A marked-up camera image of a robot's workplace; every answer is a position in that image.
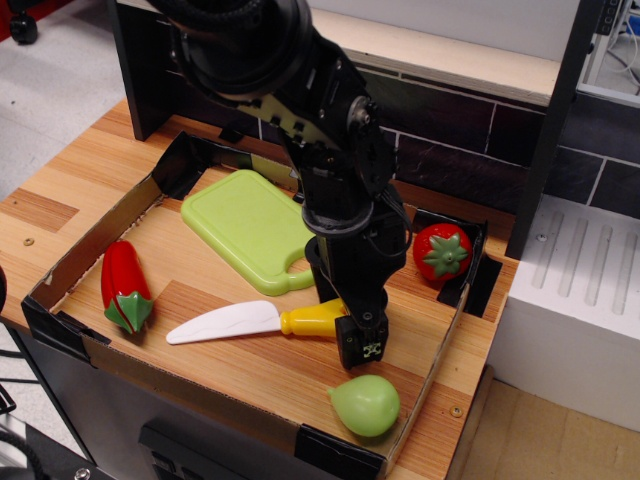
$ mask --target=tan wooden board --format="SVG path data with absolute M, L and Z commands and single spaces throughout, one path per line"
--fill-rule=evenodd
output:
M 0 238 L 0 265 L 8 278 L 8 300 L 2 313 L 5 323 L 28 332 L 20 301 L 87 230 L 153 169 L 182 130 L 205 138 L 215 138 L 217 134 L 209 126 L 174 117 L 146 142 L 137 142 L 127 105 L 122 102 L 0 204 L 0 223 L 6 232 Z M 249 139 L 240 148 L 284 161 L 277 146 Z M 215 181 L 221 173 L 207 172 L 196 190 Z M 471 221 L 489 219 L 487 252 L 504 262 L 484 318 L 462 316 L 442 368 L 390 475 L 396 480 L 444 478 L 517 266 L 517 262 L 504 258 L 513 219 L 432 192 L 415 191 L 405 185 L 399 185 L 399 189 L 410 194 L 411 200 L 405 200 L 412 205 L 438 205 L 442 213 L 458 212 L 458 216 Z M 391 336 L 383 362 L 346 372 L 340 366 L 333 341 L 279 334 L 172 347 L 164 336 L 184 320 L 218 306 L 264 298 L 182 223 L 178 203 L 165 201 L 127 233 L 157 299 L 155 313 L 142 335 L 130 337 L 103 316 L 99 263 L 60 307 L 109 337 L 111 349 L 292 422 L 306 423 L 356 442 L 359 439 L 353 438 L 337 420 L 326 389 L 362 373 L 382 374 L 401 394 L 398 425 L 402 425 L 454 311 L 433 301 L 436 292 L 422 280 L 412 262 L 388 283 Z M 34 243 L 26 246 L 26 238 L 33 238 Z M 313 289 L 270 299 L 280 309 L 317 302 Z M 100 368 L 110 368 L 98 354 L 95 361 L 104 361 Z M 131 378 L 135 372 L 114 373 L 136 381 Z M 179 395 L 170 392 L 172 397 Z M 452 406 L 460 407 L 463 416 L 452 416 Z M 387 446 L 368 448 L 384 450 Z

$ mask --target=white radiator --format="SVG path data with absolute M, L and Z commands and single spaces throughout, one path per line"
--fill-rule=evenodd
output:
M 544 197 L 488 362 L 523 391 L 640 431 L 640 221 Z

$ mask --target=toy tomato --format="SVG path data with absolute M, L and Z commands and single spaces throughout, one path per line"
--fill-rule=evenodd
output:
M 471 255 L 471 240 L 452 223 L 430 225 L 413 242 L 413 259 L 420 273 L 430 281 L 462 275 L 469 268 Z
M 139 332 L 153 300 L 133 245 L 125 240 L 109 245 L 101 283 L 105 316 L 129 333 Z

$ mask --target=toy red pepper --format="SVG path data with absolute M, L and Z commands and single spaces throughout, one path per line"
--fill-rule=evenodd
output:
M 109 245 L 102 264 L 105 316 L 129 333 L 139 332 L 153 308 L 136 250 L 127 241 Z

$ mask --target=green toy pear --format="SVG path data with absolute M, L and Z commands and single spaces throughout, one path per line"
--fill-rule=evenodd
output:
M 400 413 L 395 387 L 378 375 L 362 375 L 329 390 L 331 403 L 344 425 L 357 435 L 377 437 Z

